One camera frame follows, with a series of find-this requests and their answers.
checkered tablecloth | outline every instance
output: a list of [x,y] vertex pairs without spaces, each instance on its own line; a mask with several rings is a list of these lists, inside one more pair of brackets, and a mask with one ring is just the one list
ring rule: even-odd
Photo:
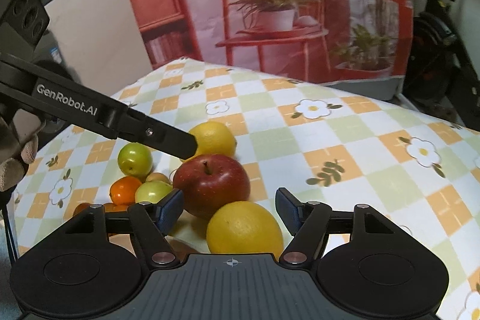
[[[450,285],[439,316],[478,320],[478,132],[343,91],[186,58],[114,98],[185,131],[207,120],[225,123],[237,138],[251,199],[279,221],[278,187],[334,210],[372,205],[446,264]],[[70,127],[39,152],[14,195],[21,253],[79,203],[110,202],[125,144]],[[156,171],[168,175],[181,164],[158,151],[153,156]],[[287,243],[291,236],[280,225]],[[205,224],[185,212],[172,235],[208,251]],[[347,240],[331,236],[327,249]]]

finger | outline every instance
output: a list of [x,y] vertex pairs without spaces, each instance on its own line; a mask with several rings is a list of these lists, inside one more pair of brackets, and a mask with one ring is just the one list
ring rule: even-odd
[[19,183],[25,176],[23,165],[16,159],[8,159],[0,164],[0,191],[6,191]]
[[25,144],[22,152],[20,153],[22,160],[27,164],[32,164],[35,161],[35,156],[38,150],[38,137],[37,135]]

green fruit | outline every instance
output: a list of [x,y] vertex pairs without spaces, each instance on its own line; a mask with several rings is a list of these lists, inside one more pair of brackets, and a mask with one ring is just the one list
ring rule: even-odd
[[151,181],[145,182],[135,192],[135,202],[149,201],[153,204],[159,202],[173,189],[172,185],[161,182]]
[[118,153],[118,167],[127,176],[145,178],[152,171],[150,150],[140,143],[128,143]]

apple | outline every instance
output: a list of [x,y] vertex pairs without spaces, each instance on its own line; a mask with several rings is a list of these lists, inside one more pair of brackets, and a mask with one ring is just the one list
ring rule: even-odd
[[135,192],[135,202],[149,201],[156,204],[172,190],[173,187],[169,183],[161,181],[145,182]]
[[150,150],[140,143],[128,143],[118,153],[118,167],[126,176],[145,178],[152,171]]
[[165,174],[162,174],[161,172],[152,172],[152,174],[148,175],[147,178],[145,179],[145,182],[150,182],[150,181],[160,181],[160,182],[165,182],[170,184],[170,179],[168,176]]
[[173,187],[183,191],[184,209],[206,220],[223,205],[250,196],[250,180],[242,165],[217,154],[184,162],[175,172]]

